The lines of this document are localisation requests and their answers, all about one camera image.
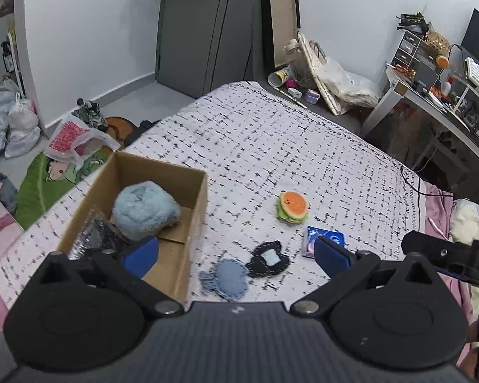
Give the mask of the black item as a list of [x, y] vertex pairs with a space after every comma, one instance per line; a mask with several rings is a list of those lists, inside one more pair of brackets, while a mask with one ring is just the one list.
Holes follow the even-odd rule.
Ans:
[[116, 227], [98, 208], [92, 208], [68, 252], [69, 260], [88, 260], [96, 253], [112, 250], [124, 251], [131, 242], [118, 232]]

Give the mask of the burger plush toy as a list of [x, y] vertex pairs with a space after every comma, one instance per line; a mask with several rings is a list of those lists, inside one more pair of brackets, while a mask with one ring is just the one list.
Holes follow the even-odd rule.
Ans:
[[295, 191], [285, 191], [279, 195], [277, 202], [278, 218], [291, 223], [300, 224], [308, 216], [308, 202]]

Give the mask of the blue tissue pack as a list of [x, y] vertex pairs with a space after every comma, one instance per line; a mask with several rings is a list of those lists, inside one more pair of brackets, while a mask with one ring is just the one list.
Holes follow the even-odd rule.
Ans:
[[315, 257], [315, 248], [323, 247], [331, 241], [345, 248], [345, 236], [342, 232], [308, 226], [304, 233], [302, 255], [305, 258], [313, 259]]

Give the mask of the clear plastic bag bedside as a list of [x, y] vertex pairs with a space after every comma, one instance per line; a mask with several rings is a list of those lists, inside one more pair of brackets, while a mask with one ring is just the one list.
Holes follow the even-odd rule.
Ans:
[[376, 82], [344, 70], [329, 56], [316, 69], [316, 76], [332, 94], [348, 105], [374, 108], [382, 97]]

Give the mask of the cream crumpled blanket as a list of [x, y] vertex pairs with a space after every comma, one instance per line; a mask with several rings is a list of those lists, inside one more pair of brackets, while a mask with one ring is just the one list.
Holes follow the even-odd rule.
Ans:
[[467, 199], [452, 204], [450, 237], [453, 241], [471, 245], [479, 240], [479, 205]]

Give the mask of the paper cup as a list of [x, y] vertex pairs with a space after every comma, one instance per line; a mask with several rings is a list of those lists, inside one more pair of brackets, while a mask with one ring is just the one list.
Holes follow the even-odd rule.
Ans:
[[274, 88], [280, 88], [282, 86], [295, 88], [297, 82], [294, 79], [292, 69], [290, 67], [281, 68], [273, 73], [270, 73], [267, 77], [268, 84]]

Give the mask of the green cartoon floor mat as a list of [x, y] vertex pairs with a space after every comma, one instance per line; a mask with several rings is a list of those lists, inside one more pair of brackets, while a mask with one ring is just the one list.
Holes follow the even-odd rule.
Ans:
[[68, 191], [99, 169], [111, 150], [103, 147], [85, 160], [80, 169], [74, 164], [55, 161], [40, 152], [27, 169], [16, 196], [16, 222], [27, 230]]

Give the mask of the white black patterned bedspread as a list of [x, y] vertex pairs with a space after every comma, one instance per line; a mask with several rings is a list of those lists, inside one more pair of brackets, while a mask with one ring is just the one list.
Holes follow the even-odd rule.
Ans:
[[[124, 152], [208, 175], [208, 204], [187, 299], [201, 301], [199, 272], [221, 259], [247, 262], [256, 245], [278, 240], [290, 258], [274, 278], [253, 279], [248, 302], [291, 304], [326, 282], [301, 253], [306, 227], [342, 232], [347, 247], [400, 260], [403, 236], [424, 227], [422, 182], [357, 135], [247, 82], [224, 85], [145, 132]], [[102, 168], [36, 220], [0, 258], [0, 328], [7, 311], [69, 223]], [[300, 224], [278, 218], [295, 191], [308, 202]]]

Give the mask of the fluffy blue plush toy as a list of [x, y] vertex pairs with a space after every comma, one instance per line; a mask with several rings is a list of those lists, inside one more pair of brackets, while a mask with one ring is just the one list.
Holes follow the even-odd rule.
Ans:
[[162, 187], [147, 181], [130, 185], [118, 194], [112, 217], [121, 235], [140, 241], [177, 223], [181, 207]]

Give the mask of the grey drawer organizer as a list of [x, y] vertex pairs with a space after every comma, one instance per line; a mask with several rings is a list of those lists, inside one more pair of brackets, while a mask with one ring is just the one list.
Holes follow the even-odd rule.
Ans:
[[392, 61], [394, 66], [409, 67], [417, 59], [417, 52], [423, 40], [410, 31], [404, 30], [399, 38]]

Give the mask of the dark grey wardrobe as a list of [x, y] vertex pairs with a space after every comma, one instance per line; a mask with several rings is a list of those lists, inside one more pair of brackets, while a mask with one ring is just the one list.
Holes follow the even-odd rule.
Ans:
[[194, 99], [253, 78], [256, 0], [162, 0], [156, 79]]

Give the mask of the pink printed plastic bag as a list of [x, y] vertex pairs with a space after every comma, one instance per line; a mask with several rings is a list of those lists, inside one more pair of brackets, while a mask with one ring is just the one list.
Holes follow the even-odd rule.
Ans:
[[44, 153], [55, 161], [81, 169], [85, 161], [104, 146], [117, 151], [121, 144], [109, 134], [88, 127], [80, 118], [67, 113], [52, 134]]

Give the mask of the brown cardboard box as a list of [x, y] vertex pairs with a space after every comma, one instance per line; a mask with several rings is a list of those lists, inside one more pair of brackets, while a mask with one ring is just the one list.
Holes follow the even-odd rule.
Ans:
[[157, 261], [144, 281], [184, 303], [194, 251], [208, 204], [208, 175], [200, 169], [119, 151], [101, 172], [76, 210], [58, 249], [71, 249], [96, 210], [124, 238], [158, 239]]

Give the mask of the brown framed board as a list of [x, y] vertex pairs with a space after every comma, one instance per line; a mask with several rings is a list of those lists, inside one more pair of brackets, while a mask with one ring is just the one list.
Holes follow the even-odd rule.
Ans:
[[286, 64], [285, 45], [298, 38], [299, 0], [260, 0], [263, 64], [272, 72]]

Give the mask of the pink bed sheet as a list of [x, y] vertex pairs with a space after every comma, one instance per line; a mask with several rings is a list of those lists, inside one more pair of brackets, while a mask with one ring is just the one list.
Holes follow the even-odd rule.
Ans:
[[[425, 234], [438, 239], [449, 239], [452, 195], [427, 182], [422, 184], [422, 192], [426, 194]], [[445, 274], [440, 274], [440, 277], [466, 315], [467, 322], [471, 324], [473, 305], [469, 285]]]

